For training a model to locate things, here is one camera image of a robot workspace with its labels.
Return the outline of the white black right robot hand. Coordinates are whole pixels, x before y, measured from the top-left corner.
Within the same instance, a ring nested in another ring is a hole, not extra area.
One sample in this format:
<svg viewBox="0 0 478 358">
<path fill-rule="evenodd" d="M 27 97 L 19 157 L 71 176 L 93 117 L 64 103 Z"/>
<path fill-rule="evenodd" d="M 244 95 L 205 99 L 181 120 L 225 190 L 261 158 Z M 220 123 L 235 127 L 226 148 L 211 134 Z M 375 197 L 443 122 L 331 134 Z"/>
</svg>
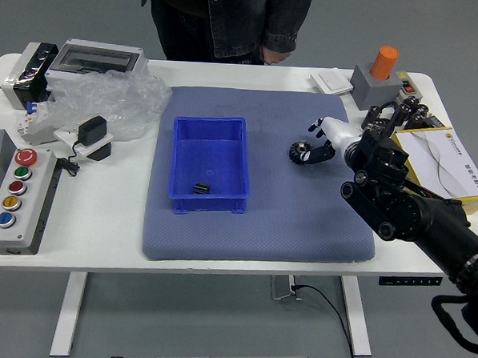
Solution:
<svg viewBox="0 0 478 358">
<path fill-rule="evenodd" d="M 318 130 L 315 135 L 317 138 L 326 136 L 325 144 L 318 148 L 298 144 L 295 154 L 297 163 L 300 165 L 322 163 L 332 159 L 338 153 L 350 167 L 351 156 L 361 140 L 362 132 L 348 122 L 330 116 L 317 119 L 309 126 L 309 132 L 314 130 Z"/>
</svg>

